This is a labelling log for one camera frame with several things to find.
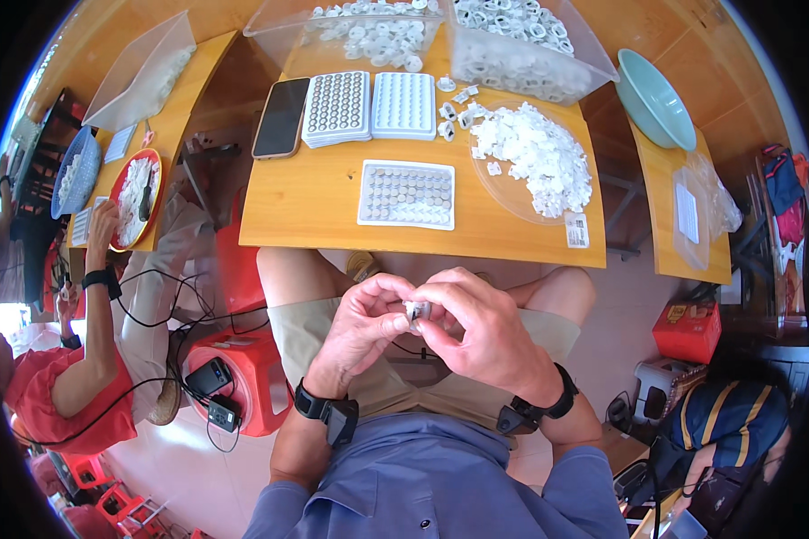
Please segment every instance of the tiled floor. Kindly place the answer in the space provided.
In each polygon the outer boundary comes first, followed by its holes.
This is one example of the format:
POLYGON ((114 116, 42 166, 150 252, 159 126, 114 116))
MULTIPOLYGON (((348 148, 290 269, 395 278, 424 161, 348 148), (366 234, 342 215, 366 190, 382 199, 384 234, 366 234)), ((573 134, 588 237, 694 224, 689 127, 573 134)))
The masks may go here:
MULTIPOLYGON (((235 130, 216 134, 214 142, 226 143, 235 138, 240 141, 248 138, 247 133, 235 130)), ((241 145, 248 147, 245 141, 241 145)), ((224 178, 217 178, 221 194, 214 201, 221 208, 227 208, 236 189, 248 180, 250 161, 244 155, 222 167, 224 178)), ((347 252, 324 254, 340 267, 347 259, 347 252)), ((378 258, 385 271, 402 275, 414 284, 455 265, 489 273, 498 288, 523 284, 552 269, 550 265, 534 263, 406 253, 379 253, 378 258)), ((598 298, 567 367, 601 420, 615 395, 626 390, 634 397, 637 380, 633 368, 638 361, 657 356, 650 329, 669 298, 690 283, 654 275, 649 242, 642 246, 638 258, 622 262, 610 254, 607 268, 587 271, 598 298)), ((166 503, 165 515, 172 522, 189 530, 196 526, 217 539, 239 537, 259 492, 269 480, 268 462, 275 436, 240 437, 234 451, 224 454, 210 445, 205 426, 205 420, 194 410, 183 409, 177 420, 166 427, 139 425, 139 436, 108 449, 107 459, 116 476, 133 492, 166 503)), ((224 448, 233 441, 228 434, 212 433, 212 437, 224 448)), ((520 437, 509 474, 527 485, 543 484, 551 469, 550 449, 550 443, 538 433, 520 437)))

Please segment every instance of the person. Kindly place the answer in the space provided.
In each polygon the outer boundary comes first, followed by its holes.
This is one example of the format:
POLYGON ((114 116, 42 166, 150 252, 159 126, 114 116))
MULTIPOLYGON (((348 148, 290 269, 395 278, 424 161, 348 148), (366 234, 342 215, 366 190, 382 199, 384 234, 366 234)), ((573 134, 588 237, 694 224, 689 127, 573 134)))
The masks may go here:
POLYGON ((0 158, 0 303, 33 304, 41 299, 44 258, 59 231, 46 211, 13 219, 9 156, 0 158))
POLYGON ((332 429, 295 404, 244 537, 628 536, 583 394, 534 435, 554 457, 542 495, 507 475, 510 440, 496 430, 513 396, 547 408, 568 395, 554 361, 593 305, 581 268, 501 291, 463 268, 419 287, 389 274, 355 285, 312 250, 262 247, 257 261, 297 404, 354 399, 359 422, 333 449, 332 429), (416 331, 452 371, 432 387, 403 382, 383 354, 409 331, 404 300, 432 304, 416 331))
MULTIPOLYGON (((118 219, 113 201, 93 211, 86 254, 88 275, 105 269, 105 253, 118 219)), ((163 234, 155 252, 132 253, 120 283, 120 298, 110 301, 105 284, 87 286, 84 346, 68 324, 69 314, 74 312, 71 302, 76 301, 69 288, 70 295, 58 301, 58 315, 61 338, 70 344, 75 340, 71 344, 75 349, 31 350, 13 360, 11 347, 0 335, 0 391, 33 440, 51 443, 71 438, 48 447, 94 455, 136 437, 135 425, 144 419, 164 424, 176 415, 180 392, 166 366, 167 326, 144 324, 168 319, 178 282, 145 272, 158 270, 178 277, 201 234, 209 231, 212 237, 212 228, 207 214, 179 192, 167 201, 160 226, 163 234)))
MULTIPOLYGON (((766 454, 764 479, 776 476, 791 428, 787 401, 776 387, 751 380, 708 380, 692 387, 662 421, 650 448, 661 494, 677 488, 677 515, 716 468, 751 466, 766 454)), ((630 498, 637 505, 653 496, 645 480, 630 498)))

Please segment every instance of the navy striped shirt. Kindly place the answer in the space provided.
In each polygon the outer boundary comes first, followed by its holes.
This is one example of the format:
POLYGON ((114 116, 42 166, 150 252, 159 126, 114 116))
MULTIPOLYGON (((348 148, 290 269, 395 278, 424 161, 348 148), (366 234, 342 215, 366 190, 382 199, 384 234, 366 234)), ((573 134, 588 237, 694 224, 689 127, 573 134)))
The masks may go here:
POLYGON ((716 444, 713 467, 752 464, 787 425, 785 396, 752 381, 708 381, 694 386, 665 418, 671 441, 686 449, 716 444))

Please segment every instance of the red plate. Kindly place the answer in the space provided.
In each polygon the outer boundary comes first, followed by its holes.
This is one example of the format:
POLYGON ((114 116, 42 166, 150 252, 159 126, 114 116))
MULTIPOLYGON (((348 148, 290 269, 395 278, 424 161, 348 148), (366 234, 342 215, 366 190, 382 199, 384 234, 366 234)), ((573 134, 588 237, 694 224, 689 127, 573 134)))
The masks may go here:
POLYGON ((126 161, 126 164, 123 165, 120 173, 117 174, 117 180, 114 182, 114 187, 111 188, 111 196, 109 198, 113 200, 118 207, 120 206, 120 191, 123 189, 123 184, 126 182, 126 177, 129 175, 129 163, 136 159, 143 159, 144 157, 150 158, 153 163, 159 163, 159 184, 156 186, 155 197, 150 210, 150 218, 144 223, 138 237, 136 237, 128 245, 121 245, 117 232, 114 232, 114 235, 111 236, 111 249, 117 253, 129 251, 136 243, 140 242, 144 236, 147 235, 147 228, 151 222, 156 221, 156 215, 159 213, 159 207, 161 206, 162 187, 164 185, 164 167, 162 167, 162 158, 159 156, 159 152, 151 147, 141 150, 126 161))

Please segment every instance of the blue shirt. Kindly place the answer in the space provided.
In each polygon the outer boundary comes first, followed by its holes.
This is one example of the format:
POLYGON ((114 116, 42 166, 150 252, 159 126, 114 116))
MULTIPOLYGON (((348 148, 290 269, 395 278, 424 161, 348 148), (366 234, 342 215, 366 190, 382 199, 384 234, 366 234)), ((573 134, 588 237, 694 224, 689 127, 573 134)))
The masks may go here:
POLYGON ((665 420, 672 442, 686 449, 716 444, 713 467, 742 467, 766 453, 785 430, 787 402, 776 387, 716 380, 694 386, 665 420))
POLYGON ((568 451, 541 497, 507 475, 508 463, 507 440, 467 421, 368 417, 334 452, 315 494, 291 481, 262 490, 243 536, 629 537, 596 447, 568 451))

